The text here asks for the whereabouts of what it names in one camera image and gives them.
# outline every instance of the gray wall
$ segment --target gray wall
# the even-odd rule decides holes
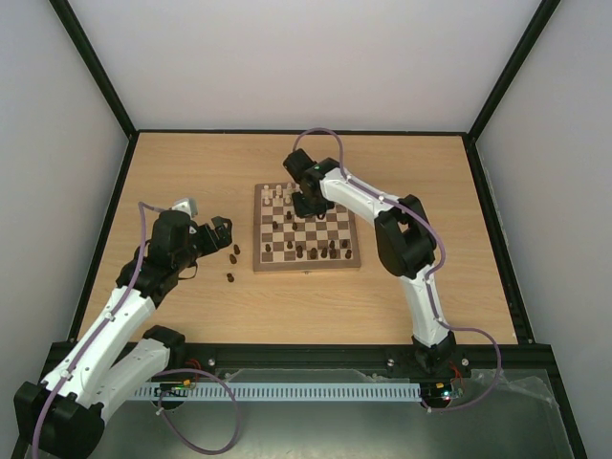
[[[66,339],[126,139],[49,2],[0,14],[0,457],[12,395]]]
[[[72,0],[140,128],[467,130],[539,0]]]
[[[561,2],[478,143],[591,457],[612,428],[612,2]]]

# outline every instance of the wooden tabletop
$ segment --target wooden tabletop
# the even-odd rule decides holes
[[[406,344],[412,321],[397,278],[381,265],[374,230],[358,218],[361,269],[356,272],[252,271],[254,186],[289,180],[282,162],[290,135],[141,134],[120,198],[80,335],[115,287],[139,244],[137,203],[169,207],[196,198],[199,224],[216,215],[233,221],[242,253],[230,249],[199,261],[199,271],[166,297],[134,335],[161,324],[190,342]],[[449,323],[482,328],[500,343],[516,343],[463,143],[459,137],[344,136],[347,167],[367,183],[398,196],[413,194],[447,247],[436,274]],[[300,144],[316,161],[338,157],[328,136]],[[150,234],[157,214],[147,213]],[[227,281],[233,273],[235,282]],[[488,343],[458,333],[460,343]]]

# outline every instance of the black metal frame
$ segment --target black metal frame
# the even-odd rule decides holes
[[[560,378],[553,351],[549,345],[536,344],[534,335],[525,311],[525,306],[518,289],[514,269],[508,254],[504,235],[497,218],[496,209],[492,200],[491,191],[483,166],[476,148],[476,141],[482,134],[497,105],[504,97],[514,77],[518,73],[530,50],[534,47],[537,38],[551,18],[560,0],[542,0],[527,30],[518,42],[504,71],[495,83],[491,94],[487,98],[480,114],[476,118],[469,133],[466,132],[424,132],[424,131],[338,131],[341,135],[376,135],[376,136],[460,136],[466,148],[468,162],[474,185],[483,211],[487,231],[492,244],[492,251],[501,278],[504,293],[507,299],[514,330],[518,340],[517,345],[501,345],[504,367],[508,369],[544,369],[551,381],[555,397],[560,406],[560,412],[568,435],[568,439],[577,458],[586,457],[586,452],[580,439],[578,427],[574,419],[567,394]],[[68,340],[52,345],[49,357],[45,363],[42,374],[49,372],[74,346],[78,330],[81,326],[87,303],[92,292],[94,281],[98,273],[108,234],[123,184],[134,155],[139,134],[146,132],[165,133],[201,133],[201,134],[286,134],[295,135],[302,130],[251,130],[251,129],[209,129],[209,130],[182,130],[182,129],[143,129],[138,131],[120,102],[108,75],[106,75],[96,53],[87,39],[84,30],[78,23],[67,0],[50,0],[57,15],[61,19],[69,36],[73,39],[83,61],[89,68],[100,91],[104,94],[109,106],[115,113],[126,137],[129,139],[120,175],[117,179],[111,203],[104,218],[102,229],[92,263],[83,286],[80,301],[76,308],[75,317],[70,329]],[[129,344],[124,353],[128,352],[133,344]],[[490,345],[459,345],[458,352],[470,361],[471,368],[495,368],[496,358],[493,347]],[[419,372],[414,365],[410,365],[406,356],[413,353],[413,346],[396,345],[260,345],[260,344],[198,344],[187,345],[187,353],[199,361],[207,362],[215,359],[215,370],[231,371],[239,368],[353,368],[364,373],[377,373],[379,375],[399,378],[409,377],[415,382],[429,382],[430,378]],[[387,362],[393,359],[400,364],[389,366]],[[25,457],[27,443],[22,439],[17,441],[12,459]]]

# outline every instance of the robotic arm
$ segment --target robotic arm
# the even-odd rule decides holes
[[[136,330],[177,286],[180,274],[196,260],[231,244],[231,220],[222,217],[198,226],[195,202],[185,199],[160,213],[136,284],[115,313],[137,267],[138,250],[117,279],[108,303],[65,360],[40,384],[24,382],[14,397],[22,438],[33,440],[42,406],[57,390],[40,433],[40,447],[61,458],[87,457],[113,413],[135,390],[165,368],[185,361],[185,336],[155,326],[130,354],[115,363]],[[87,346],[92,335],[95,339]],[[71,362],[77,360],[76,366]]]
[[[340,204],[374,227],[381,263],[400,278],[404,289],[412,314],[417,361],[427,373],[434,372],[455,348],[454,335],[436,320],[426,290],[429,282],[439,318],[444,321],[433,275],[426,280],[436,242],[423,225],[384,200],[397,201],[427,221],[421,202],[412,195],[398,198],[384,193],[346,172],[349,181],[341,174],[337,161],[327,158],[315,163],[302,149],[291,153],[283,166],[300,186],[300,191],[292,195],[298,217],[321,215]],[[364,188],[373,190],[380,198],[373,199]],[[402,230],[400,225],[408,228]]]

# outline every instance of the wooden chessboard frame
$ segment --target wooden chessboard frame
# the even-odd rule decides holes
[[[290,260],[290,261],[282,261],[282,262],[264,262],[261,260],[261,254],[264,251],[264,244],[272,243],[272,242],[263,242],[262,241],[262,209],[263,205],[263,196],[262,193],[264,191],[264,186],[268,186],[269,190],[274,192],[277,186],[281,186],[283,190],[283,194],[287,189],[287,182],[284,183],[269,183],[269,184],[257,184],[255,186],[255,199],[254,199],[254,213],[253,213],[253,251],[252,251],[252,267],[255,273],[309,273],[313,271],[337,271],[337,270],[358,270],[361,267],[361,255],[360,255],[360,247],[359,247],[359,239],[357,236],[357,225],[355,223],[355,214],[347,209],[348,215],[348,231],[350,233],[350,242],[351,242],[351,251],[352,257],[350,259],[346,259],[339,253],[339,258],[331,259],[317,259],[312,260],[309,259],[308,250],[304,248],[304,259],[300,260]],[[296,184],[292,183],[294,187],[293,190],[298,189]],[[318,219],[316,217],[309,217],[308,219],[300,219],[299,217],[294,217],[294,221],[301,223],[328,223],[327,215],[323,219]]]

